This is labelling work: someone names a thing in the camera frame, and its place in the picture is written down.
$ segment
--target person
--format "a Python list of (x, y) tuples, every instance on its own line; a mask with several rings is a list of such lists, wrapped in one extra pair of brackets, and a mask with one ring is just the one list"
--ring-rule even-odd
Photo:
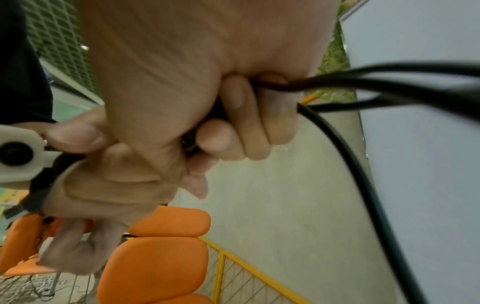
[[(77, 10), (105, 108), (51, 125), (50, 145), (87, 158), (54, 184), (45, 213), (67, 218), (43, 264), (88, 274), (135, 220), (178, 187), (202, 198), (218, 160), (263, 160), (297, 130), (298, 94), (253, 89), (316, 72), (337, 0), (82, 0)], [(203, 121), (217, 96), (228, 121)], [(182, 135), (198, 127), (202, 152)], [(83, 219), (94, 219), (80, 242)]]

